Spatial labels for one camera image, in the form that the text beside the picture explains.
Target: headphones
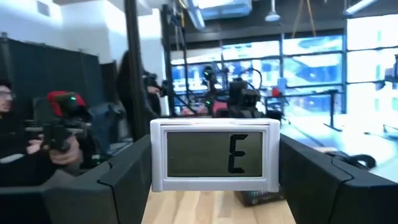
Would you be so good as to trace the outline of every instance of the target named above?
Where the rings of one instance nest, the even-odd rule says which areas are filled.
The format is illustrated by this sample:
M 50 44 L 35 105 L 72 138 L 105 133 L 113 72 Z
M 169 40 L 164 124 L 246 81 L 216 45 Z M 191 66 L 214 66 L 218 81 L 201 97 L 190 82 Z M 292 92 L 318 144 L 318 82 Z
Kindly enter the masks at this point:
M 360 154 L 349 156 L 347 153 L 341 151 L 326 152 L 325 154 L 360 169 L 370 170 L 376 167 L 376 160 L 369 155 Z

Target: cable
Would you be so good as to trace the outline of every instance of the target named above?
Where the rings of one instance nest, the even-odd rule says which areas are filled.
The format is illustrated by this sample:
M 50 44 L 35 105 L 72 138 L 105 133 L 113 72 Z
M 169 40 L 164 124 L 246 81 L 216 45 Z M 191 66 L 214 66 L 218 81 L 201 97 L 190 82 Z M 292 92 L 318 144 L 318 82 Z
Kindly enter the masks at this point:
M 259 70 L 251 67 L 251 68 L 243 70 L 241 73 L 239 73 L 238 77 L 240 78 L 244 73 L 250 72 L 250 71 L 257 72 L 260 75 L 260 85 L 259 85 L 259 88 L 255 88 L 251 83 L 248 82 L 249 86 L 251 86 L 254 90 L 260 90 L 262 87 L 262 73 Z
M 314 24 L 314 22 L 313 22 L 310 0 L 307 0 L 307 7 L 308 7 L 308 13 L 310 14 L 310 21 L 311 21 L 312 34 L 313 34 L 314 37 L 316 37 L 316 36 L 317 36 L 317 31 L 315 30 L 315 24 Z
M 297 10 L 297 16 L 296 20 L 294 21 L 294 26 L 293 26 L 293 32 L 292 32 L 292 39 L 295 37 L 296 32 L 297 32 L 297 27 L 299 26 L 300 18 L 301 18 L 301 13 L 303 11 L 303 6 L 304 6 L 304 0 L 300 0 L 298 4 L 298 10 Z

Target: white wall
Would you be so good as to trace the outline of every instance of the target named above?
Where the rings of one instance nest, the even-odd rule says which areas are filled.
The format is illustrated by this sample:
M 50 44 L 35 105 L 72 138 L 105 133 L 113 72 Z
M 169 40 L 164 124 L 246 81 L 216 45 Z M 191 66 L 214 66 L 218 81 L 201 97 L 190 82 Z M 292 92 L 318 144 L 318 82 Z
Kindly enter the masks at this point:
M 36 0 L 0 0 L 0 32 L 16 40 L 65 48 L 60 6 L 51 0 L 42 2 L 49 5 L 50 17 L 37 12 Z
M 139 16 L 138 26 L 144 68 L 148 72 L 156 73 L 160 84 L 166 77 L 160 11 L 153 9 L 152 15 Z M 160 99 L 160 106 L 164 115 L 170 113 L 167 97 Z
M 63 31 L 70 50 L 97 55 L 100 63 L 113 61 L 105 20 L 106 1 L 88 1 L 61 7 Z
M 120 9 L 106 1 L 104 4 L 104 19 L 108 28 L 111 56 L 119 65 L 128 49 L 126 17 Z

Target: hand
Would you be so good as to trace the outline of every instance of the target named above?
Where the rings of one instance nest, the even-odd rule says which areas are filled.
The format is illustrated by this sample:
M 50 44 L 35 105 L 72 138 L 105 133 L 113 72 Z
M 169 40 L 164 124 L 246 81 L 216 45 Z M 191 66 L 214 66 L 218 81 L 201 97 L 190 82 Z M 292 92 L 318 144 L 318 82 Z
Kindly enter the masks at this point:
M 155 94 L 155 93 L 158 93 L 158 92 L 160 92 L 160 89 L 158 89 L 156 87 L 153 87 L 153 86 L 148 86 L 148 93 Z
M 30 146 L 26 147 L 26 151 L 28 154 L 36 153 L 40 150 L 41 145 L 43 143 L 43 135 L 39 135 L 39 139 L 33 139 L 29 141 Z
M 69 165 L 81 159 L 79 143 L 76 137 L 70 136 L 66 142 L 70 144 L 70 149 L 66 152 L 50 149 L 50 159 L 54 164 Z

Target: display frame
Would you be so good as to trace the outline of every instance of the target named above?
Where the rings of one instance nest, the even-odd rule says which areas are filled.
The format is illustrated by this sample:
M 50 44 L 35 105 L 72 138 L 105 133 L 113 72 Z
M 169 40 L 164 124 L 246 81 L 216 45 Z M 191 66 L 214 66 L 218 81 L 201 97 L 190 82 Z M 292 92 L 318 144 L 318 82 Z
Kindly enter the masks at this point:
M 279 131 L 274 119 L 188 118 L 155 119 L 150 123 L 152 191 L 263 190 L 279 191 Z M 168 132 L 262 132 L 261 177 L 168 177 Z

